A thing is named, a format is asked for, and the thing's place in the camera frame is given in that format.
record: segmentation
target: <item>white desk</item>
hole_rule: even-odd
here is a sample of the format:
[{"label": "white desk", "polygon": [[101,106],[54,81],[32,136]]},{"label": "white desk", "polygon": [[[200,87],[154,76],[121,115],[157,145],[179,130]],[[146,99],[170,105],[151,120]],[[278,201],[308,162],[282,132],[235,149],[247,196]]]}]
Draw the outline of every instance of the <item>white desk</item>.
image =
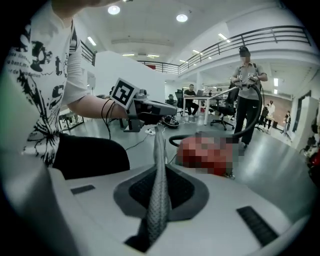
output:
[{"label": "white desk", "polygon": [[187,100],[198,100],[198,104],[199,104],[199,109],[201,107],[201,104],[200,104],[200,101],[201,100],[205,100],[206,103],[205,103],[205,113],[204,113],[204,125],[206,126],[207,123],[208,123],[208,116],[209,116],[209,107],[210,107],[210,100],[214,100],[216,97],[219,97],[221,95],[224,95],[224,94],[227,94],[235,89],[237,89],[238,87],[233,87],[231,89],[228,89],[228,90],[225,90],[225,91],[222,91],[222,92],[219,92],[217,93],[216,95],[213,95],[211,97],[205,97],[205,96],[201,96],[201,97],[197,97],[197,96],[194,96],[194,97],[183,97],[183,116],[185,116],[185,113],[186,113],[186,99]]}]

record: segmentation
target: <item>floor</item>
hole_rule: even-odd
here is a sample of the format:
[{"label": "floor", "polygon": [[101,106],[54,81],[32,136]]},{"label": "floor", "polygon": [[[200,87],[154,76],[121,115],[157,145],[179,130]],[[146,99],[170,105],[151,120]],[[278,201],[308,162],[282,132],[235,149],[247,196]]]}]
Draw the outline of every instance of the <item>floor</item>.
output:
[{"label": "floor", "polygon": [[[168,143],[168,138],[174,135],[194,134],[195,132],[219,132],[232,134],[223,126],[204,125],[204,116],[181,117],[178,129],[166,128],[163,136],[166,139],[167,159],[170,162],[177,148]],[[139,133],[123,132],[119,122],[110,125],[111,139],[121,144],[125,149],[138,144],[127,151],[131,169],[148,164],[154,164],[154,136],[147,135],[145,130],[154,125],[142,128]],[[109,138],[108,130],[102,120],[89,120],[72,129],[69,134],[84,137]],[[235,182],[246,184],[250,189],[279,207],[292,222],[310,214],[318,189],[308,175],[302,155],[288,146],[286,139],[279,130],[272,129],[271,136],[254,130],[252,141],[244,152],[233,173]]]}]

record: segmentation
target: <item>person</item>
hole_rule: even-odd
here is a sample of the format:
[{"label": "person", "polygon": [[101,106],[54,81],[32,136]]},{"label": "person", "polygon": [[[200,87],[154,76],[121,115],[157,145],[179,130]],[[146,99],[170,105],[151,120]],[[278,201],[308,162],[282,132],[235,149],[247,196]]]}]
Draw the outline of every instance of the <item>person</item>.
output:
[{"label": "person", "polygon": [[291,123],[291,115],[290,115],[290,111],[288,110],[284,119],[283,119],[283,122],[284,122],[284,127],[283,127],[283,131],[280,132],[281,134],[283,134],[284,136],[287,135],[287,130],[288,130],[288,126],[290,125]]},{"label": "person", "polygon": [[[195,86],[193,84],[189,85],[189,89],[184,91],[184,97],[185,98],[192,98],[196,96],[196,93],[194,91]],[[188,115],[191,116],[191,114],[196,117],[196,113],[198,111],[199,105],[194,103],[192,99],[186,99],[185,100],[185,108],[188,110]]]},{"label": "person", "polygon": [[130,169],[125,149],[104,138],[63,134],[59,128],[61,106],[86,118],[127,118],[112,100],[90,95],[83,81],[82,46],[73,16],[86,7],[116,0],[50,0],[26,24],[7,56],[6,72],[40,118],[23,154],[40,158],[59,169],[66,179],[106,175]]},{"label": "person", "polygon": [[[272,118],[273,117],[273,114],[276,110],[276,107],[274,105],[274,101],[273,100],[270,100],[270,104],[267,105],[268,106],[268,117]],[[270,132],[270,127],[271,127],[271,120],[270,119],[265,119],[265,122],[264,122],[264,129],[266,129],[266,124],[268,122],[268,129],[267,129],[267,132],[269,133]]]},{"label": "person", "polygon": [[[261,89],[260,81],[268,81],[267,74],[264,72],[262,66],[251,62],[251,54],[247,47],[241,46],[239,48],[239,54],[242,64],[236,68],[231,77],[231,82],[242,88],[238,94],[235,134],[242,130],[245,118],[247,128],[258,114],[259,98],[257,92],[248,86],[257,85],[258,89]],[[245,147],[249,145],[253,132],[254,127],[242,137],[241,141]]]}]

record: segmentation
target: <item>black pants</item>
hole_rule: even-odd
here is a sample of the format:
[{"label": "black pants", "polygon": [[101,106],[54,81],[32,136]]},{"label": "black pants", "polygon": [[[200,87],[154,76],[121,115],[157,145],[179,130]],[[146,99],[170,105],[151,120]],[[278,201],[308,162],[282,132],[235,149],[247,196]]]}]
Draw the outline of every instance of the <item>black pants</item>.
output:
[{"label": "black pants", "polygon": [[264,128],[266,128],[267,121],[268,121],[268,129],[270,129],[270,126],[271,126],[271,120],[270,119],[265,119]]},{"label": "black pants", "polygon": [[185,101],[185,107],[188,110],[188,114],[191,115],[191,108],[193,108],[192,115],[195,115],[198,111],[199,105],[194,102]]},{"label": "black pants", "polygon": [[[246,118],[246,127],[247,128],[255,119],[258,113],[259,108],[259,100],[247,99],[243,97],[238,97],[238,106],[236,113],[236,126],[234,129],[234,133],[239,133],[242,130],[244,125],[244,120]],[[245,144],[249,144],[252,135],[254,133],[255,127],[252,127],[251,130],[247,134],[242,137],[242,142]]]},{"label": "black pants", "polygon": [[61,133],[53,168],[69,180],[127,171],[130,163],[125,149],[113,140]]}]

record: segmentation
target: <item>railing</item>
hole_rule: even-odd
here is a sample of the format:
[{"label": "railing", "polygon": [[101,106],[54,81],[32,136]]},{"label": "railing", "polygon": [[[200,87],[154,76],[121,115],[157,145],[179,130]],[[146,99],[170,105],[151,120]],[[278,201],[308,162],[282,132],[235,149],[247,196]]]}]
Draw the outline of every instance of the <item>railing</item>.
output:
[{"label": "railing", "polygon": [[143,61],[143,60],[138,60],[138,62],[158,72],[168,73],[168,74],[180,74],[180,66],[176,64],[157,62],[157,61]]},{"label": "railing", "polygon": [[82,41],[81,41],[81,47],[82,47],[82,56],[94,66],[96,62],[97,51],[92,52],[92,50],[90,50],[88,46],[86,46],[86,44]]},{"label": "railing", "polygon": [[228,38],[228,40],[230,40],[230,42],[227,42],[226,40],[220,41],[186,60],[185,63],[179,66],[179,73],[193,67],[194,64],[201,63],[208,58],[213,59],[213,56],[220,55],[221,53],[232,49],[237,49],[240,46],[250,46],[261,43],[278,44],[279,42],[300,42],[311,46],[310,40],[306,34],[306,29],[302,26],[290,25],[256,29],[235,35]]}]

